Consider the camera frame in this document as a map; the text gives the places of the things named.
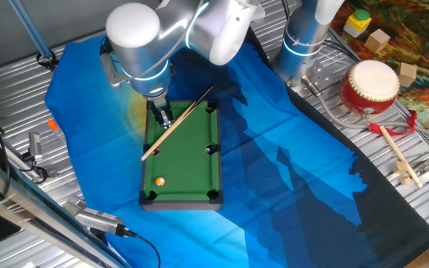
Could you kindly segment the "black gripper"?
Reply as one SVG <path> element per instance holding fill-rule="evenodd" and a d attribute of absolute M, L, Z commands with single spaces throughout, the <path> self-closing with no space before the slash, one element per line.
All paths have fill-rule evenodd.
<path fill-rule="evenodd" d="M 163 120 L 163 127 L 169 129 L 173 121 L 171 120 L 171 106 L 166 98 L 147 99 L 147 104 L 154 118 L 161 118 Z"/>

